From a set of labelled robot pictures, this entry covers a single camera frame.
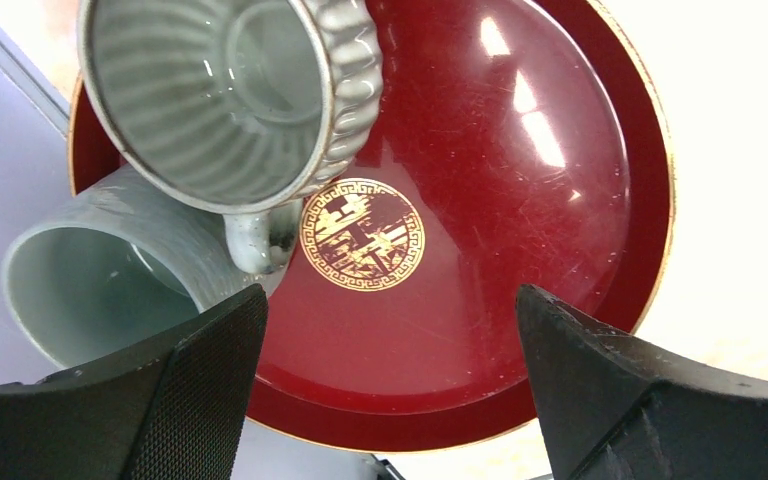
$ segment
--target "gray ceramic cup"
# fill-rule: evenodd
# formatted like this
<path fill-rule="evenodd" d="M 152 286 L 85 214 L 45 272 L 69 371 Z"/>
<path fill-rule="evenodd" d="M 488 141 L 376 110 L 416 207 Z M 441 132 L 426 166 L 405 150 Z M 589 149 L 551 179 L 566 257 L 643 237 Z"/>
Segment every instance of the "gray ceramic cup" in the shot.
<path fill-rule="evenodd" d="M 240 271 L 219 215 L 175 201 L 125 166 L 16 239 L 2 285 L 14 319 L 65 368 L 189 320 L 252 283 L 271 294 L 282 275 Z"/>
<path fill-rule="evenodd" d="M 237 266 L 289 258 L 276 208 L 351 164 L 378 116 L 381 50 L 363 0 L 83 0 L 84 85 L 143 176 L 224 216 Z"/>

